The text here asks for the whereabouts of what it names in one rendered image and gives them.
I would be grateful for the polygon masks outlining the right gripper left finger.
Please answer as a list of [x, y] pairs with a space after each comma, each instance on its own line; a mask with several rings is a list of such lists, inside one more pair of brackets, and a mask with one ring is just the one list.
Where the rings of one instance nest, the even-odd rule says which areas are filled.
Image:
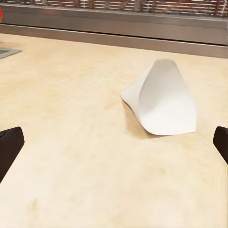
[[2, 182], [24, 144], [21, 127], [0, 132], [0, 182]]

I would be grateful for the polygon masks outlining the paper coffee filter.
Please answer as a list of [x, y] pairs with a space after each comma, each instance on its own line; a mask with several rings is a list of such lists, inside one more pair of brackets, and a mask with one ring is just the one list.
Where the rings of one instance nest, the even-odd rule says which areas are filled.
[[122, 94], [140, 124], [155, 135], [196, 130], [196, 106], [179, 68], [171, 59], [151, 63]]

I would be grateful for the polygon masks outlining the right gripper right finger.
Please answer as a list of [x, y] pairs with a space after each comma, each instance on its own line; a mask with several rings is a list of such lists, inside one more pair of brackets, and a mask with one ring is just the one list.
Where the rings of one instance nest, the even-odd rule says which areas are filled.
[[228, 165], [228, 128], [218, 126], [213, 137], [213, 144]]

